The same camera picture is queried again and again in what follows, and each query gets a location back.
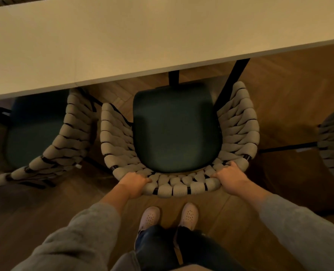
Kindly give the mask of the person's left forearm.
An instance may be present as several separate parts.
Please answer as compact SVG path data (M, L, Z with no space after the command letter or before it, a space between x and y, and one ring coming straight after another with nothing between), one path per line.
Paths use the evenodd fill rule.
M11 271L108 271L120 228L121 211L131 198L124 183L49 235Z

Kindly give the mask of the person's leg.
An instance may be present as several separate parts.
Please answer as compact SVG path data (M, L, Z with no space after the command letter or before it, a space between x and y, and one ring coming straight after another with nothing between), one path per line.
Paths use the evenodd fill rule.
M173 243L176 229L154 225L138 232L135 252L141 271L170 271L180 266Z
M224 248L200 231L179 226L176 243L182 255L183 266L196 264L212 271L246 271Z

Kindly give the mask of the person's left white shoe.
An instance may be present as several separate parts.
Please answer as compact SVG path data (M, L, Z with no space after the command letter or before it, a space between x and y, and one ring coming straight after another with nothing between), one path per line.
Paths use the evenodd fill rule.
M158 224L160 220L160 209L156 206L147 208L142 214L138 233Z

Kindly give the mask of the black metal table leg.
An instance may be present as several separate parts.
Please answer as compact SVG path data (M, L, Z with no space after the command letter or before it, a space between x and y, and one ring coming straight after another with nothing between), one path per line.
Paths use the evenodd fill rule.
M169 86L175 87L179 85L179 74L179 70L168 72Z
M233 91L233 85L239 80L249 61L250 58L240 59L235 62L233 69L230 72L228 79L214 104L214 110L216 112L219 111L230 100Z

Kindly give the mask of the person's left hand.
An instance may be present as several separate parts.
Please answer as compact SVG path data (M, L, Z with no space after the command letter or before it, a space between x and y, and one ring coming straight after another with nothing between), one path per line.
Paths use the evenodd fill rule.
M118 183L128 194L129 199L135 199L141 196L143 188L140 185L141 178L146 178L136 172L127 173Z

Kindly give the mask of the person's right white shoe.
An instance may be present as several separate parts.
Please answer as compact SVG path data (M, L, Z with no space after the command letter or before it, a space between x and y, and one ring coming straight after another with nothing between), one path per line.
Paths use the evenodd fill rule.
M196 228L199 218L199 211L196 205L188 202L183 207L179 227L185 227L193 231Z

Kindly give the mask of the dark green seat cushion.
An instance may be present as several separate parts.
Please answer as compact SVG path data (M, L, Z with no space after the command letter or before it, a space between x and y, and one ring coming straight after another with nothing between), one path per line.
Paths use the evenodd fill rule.
M13 168L28 165L52 145L64 123L68 95L67 89L16 98L5 146Z
M138 92L133 99L132 131L139 160L160 173L204 168L222 147L217 113L202 82Z

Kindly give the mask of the person's right hand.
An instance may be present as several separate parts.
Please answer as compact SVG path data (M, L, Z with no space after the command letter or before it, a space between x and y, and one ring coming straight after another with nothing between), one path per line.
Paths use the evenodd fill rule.
M227 170L226 181L220 181L223 189L230 195L241 196L253 182L240 170L234 161L220 170Z

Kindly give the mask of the grey sweater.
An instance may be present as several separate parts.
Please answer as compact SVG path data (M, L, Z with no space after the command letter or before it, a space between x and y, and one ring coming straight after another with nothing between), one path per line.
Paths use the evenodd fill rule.
M110 271L141 271L136 252L130 251L123 254Z

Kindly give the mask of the person's white shoe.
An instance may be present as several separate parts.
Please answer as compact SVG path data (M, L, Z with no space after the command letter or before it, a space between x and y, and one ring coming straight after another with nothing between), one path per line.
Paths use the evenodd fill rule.
M196 205L188 202L183 207L179 227L185 227L193 231L196 228L199 218L199 211Z
M147 208L142 214L138 233L158 224L160 220L160 209L156 206Z

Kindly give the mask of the person's right leg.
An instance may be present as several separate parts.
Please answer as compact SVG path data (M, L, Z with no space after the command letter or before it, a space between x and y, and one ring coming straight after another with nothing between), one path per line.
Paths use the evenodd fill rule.
M176 243L182 255L183 266L196 264L212 271L246 271L224 248L200 231L179 226Z

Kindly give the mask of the person's left leg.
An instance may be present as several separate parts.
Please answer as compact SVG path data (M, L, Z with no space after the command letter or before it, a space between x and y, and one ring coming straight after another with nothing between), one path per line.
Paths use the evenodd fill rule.
M180 266L173 243L176 229L154 225L138 232L135 252L141 271L170 271Z

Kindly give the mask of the person's right forearm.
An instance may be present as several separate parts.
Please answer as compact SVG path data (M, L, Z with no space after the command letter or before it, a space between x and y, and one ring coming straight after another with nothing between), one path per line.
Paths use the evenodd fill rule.
M239 181L234 192L308 271L334 271L334 224L255 183Z

